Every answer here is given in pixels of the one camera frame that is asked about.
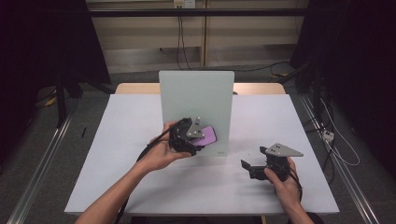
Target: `hand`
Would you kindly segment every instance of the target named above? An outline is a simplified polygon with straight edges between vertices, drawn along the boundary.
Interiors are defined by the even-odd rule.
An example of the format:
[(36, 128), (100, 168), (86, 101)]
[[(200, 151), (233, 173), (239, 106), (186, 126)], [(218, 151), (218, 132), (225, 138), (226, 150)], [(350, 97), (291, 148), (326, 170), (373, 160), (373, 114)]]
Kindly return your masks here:
[[(294, 161), (288, 157), (288, 162), (289, 167), (292, 170), (296, 171)], [(282, 182), (271, 169), (265, 168), (264, 172), (268, 176), (270, 182), (274, 184), (276, 189), (276, 195), (285, 211), (300, 204), (300, 192), (298, 190), (298, 185), (294, 179), (289, 176), (284, 182)]]
[[(165, 132), (170, 126), (175, 124), (174, 122), (166, 122), (163, 125), (163, 132)], [(168, 166), (175, 160), (190, 157), (191, 154), (188, 152), (175, 152), (169, 147), (169, 133), (163, 136), (161, 141), (154, 146), (148, 154), (146, 154), (142, 160), (136, 163), (136, 165), (142, 165), (147, 173), (155, 170), (161, 170)]]

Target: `white table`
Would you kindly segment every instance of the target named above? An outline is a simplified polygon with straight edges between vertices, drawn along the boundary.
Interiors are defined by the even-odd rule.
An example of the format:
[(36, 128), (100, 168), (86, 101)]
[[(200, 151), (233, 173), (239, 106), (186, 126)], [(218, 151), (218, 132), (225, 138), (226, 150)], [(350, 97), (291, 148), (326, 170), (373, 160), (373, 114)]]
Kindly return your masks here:
[[(161, 130), (159, 95), (112, 95), (65, 212), (82, 213), (130, 169), (149, 139)], [(228, 157), (193, 157), (147, 175), (131, 195), (125, 214), (281, 214), (273, 186), (268, 181), (251, 180), (240, 165), (241, 159), (264, 165), (259, 146), (276, 142), (304, 153), (294, 161), (306, 211), (339, 212), (288, 95), (235, 96), (230, 142)]]

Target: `purple object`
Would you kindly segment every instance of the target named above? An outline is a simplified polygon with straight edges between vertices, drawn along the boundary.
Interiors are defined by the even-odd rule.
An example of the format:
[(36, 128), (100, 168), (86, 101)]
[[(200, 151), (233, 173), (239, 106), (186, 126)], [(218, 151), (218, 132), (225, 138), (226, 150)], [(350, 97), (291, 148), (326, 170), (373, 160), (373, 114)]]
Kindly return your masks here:
[(204, 134), (203, 138), (196, 139), (191, 141), (191, 143), (196, 146), (196, 147), (204, 147), (209, 144), (212, 144), (216, 141), (218, 141), (218, 138), (216, 137), (215, 130), (212, 127), (205, 127), (202, 129), (202, 132)]

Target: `white cable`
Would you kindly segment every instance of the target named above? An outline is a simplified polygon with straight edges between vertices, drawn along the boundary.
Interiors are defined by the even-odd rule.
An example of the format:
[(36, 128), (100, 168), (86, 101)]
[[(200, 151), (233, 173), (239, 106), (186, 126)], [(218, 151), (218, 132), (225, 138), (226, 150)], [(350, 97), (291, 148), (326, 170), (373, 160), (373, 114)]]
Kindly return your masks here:
[(338, 157), (343, 163), (348, 164), (348, 165), (351, 165), (351, 166), (357, 166), (357, 165), (359, 165), (359, 164), (361, 163), (361, 158), (359, 157), (358, 153), (355, 151), (355, 148), (353, 148), (353, 146), (349, 144), (349, 142), (345, 139), (345, 137), (338, 131), (337, 127), (335, 127), (335, 124), (334, 124), (334, 122), (332, 121), (332, 116), (330, 115), (329, 109), (327, 108), (326, 104), (323, 102), (323, 100), (322, 100), (321, 98), (320, 98), (320, 101), (323, 103), (324, 108), (326, 109), (326, 112), (327, 112), (327, 114), (329, 115), (329, 119), (330, 119), (330, 122), (332, 123), (332, 126), (333, 126), (334, 129), (337, 131), (337, 133), (340, 134), (340, 136), (343, 138), (343, 140), (349, 145), (349, 147), (352, 149), (353, 153), (355, 153), (356, 158), (358, 158), (358, 162), (357, 162), (357, 163), (351, 163), (351, 162), (345, 161), (345, 160), (341, 157), (341, 155), (340, 155), (338, 152), (336, 152), (334, 149), (332, 149), (332, 147), (330, 146), (329, 142), (327, 142), (327, 140), (324, 140), (324, 141), (327, 142), (327, 144), (329, 145), (330, 150), (331, 150), (331, 151), (334, 153), (334, 155), (335, 155), (336, 157)]

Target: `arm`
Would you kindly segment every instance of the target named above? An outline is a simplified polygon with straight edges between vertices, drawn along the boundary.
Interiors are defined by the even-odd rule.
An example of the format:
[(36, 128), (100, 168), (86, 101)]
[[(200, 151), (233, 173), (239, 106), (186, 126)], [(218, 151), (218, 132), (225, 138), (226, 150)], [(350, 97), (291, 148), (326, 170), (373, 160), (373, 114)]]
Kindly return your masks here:
[[(165, 123), (163, 130), (168, 129), (170, 125), (172, 123)], [(175, 160), (190, 156), (191, 154), (188, 152), (172, 151), (167, 141), (161, 141), (142, 160), (135, 163), (119, 181), (91, 204), (76, 223), (111, 223), (123, 203), (145, 175), (152, 171), (163, 169)]]
[[(290, 168), (295, 171), (296, 166), (294, 161), (292, 161), (291, 158), (288, 158), (288, 162)], [(274, 184), (276, 195), (291, 222), (294, 224), (314, 223), (300, 204), (300, 195), (297, 183), (291, 177), (284, 182), (280, 181), (277, 175), (269, 168), (265, 168), (264, 172)]]

